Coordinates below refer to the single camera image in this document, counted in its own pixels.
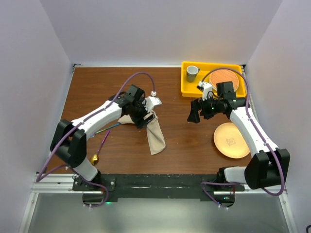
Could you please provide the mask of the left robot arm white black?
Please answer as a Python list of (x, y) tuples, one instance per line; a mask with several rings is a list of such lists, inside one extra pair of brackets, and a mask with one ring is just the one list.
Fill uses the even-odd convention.
[(103, 188), (101, 172), (87, 159), (86, 144), (92, 134), (106, 124), (128, 116), (138, 129), (145, 128), (154, 115), (152, 104), (159, 98), (146, 97), (145, 91), (131, 85), (126, 92), (111, 96), (103, 105), (87, 115), (72, 120), (61, 120), (51, 143), (51, 152), (81, 177), (89, 190)]

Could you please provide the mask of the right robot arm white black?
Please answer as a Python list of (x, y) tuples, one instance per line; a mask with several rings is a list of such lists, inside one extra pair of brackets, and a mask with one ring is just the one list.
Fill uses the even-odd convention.
[(280, 149), (264, 132), (257, 122), (248, 98), (238, 98), (232, 82), (217, 84), (217, 96), (212, 94), (212, 86), (199, 82), (197, 88), (202, 97), (191, 101), (188, 122), (199, 123), (200, 117), (210, 119), (222, 113), (238, 128), (251, 154), (246, 167), (223, 167), (218, 172), (216, 184), (227, 191), (233, 184), (246, 184), (251, 189), (263, 189), (280, 185), (279, 193), (285, 188), (290, 162), (290, 154)]

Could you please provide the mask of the beige cloth napkin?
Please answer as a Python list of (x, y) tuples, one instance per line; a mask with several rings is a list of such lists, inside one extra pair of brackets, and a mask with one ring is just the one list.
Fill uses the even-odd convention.
[(146, 128), (146, 135), (148, 139), (150, 154), (156, 155), (161, 153), (166, 148), (166, 142), (160, 124), (158, 122), (158, 116), (156, 115), (155, 111), (152, 110), (147, 116), (154, 117), (147, 124), (147, 126), (143, 128)]

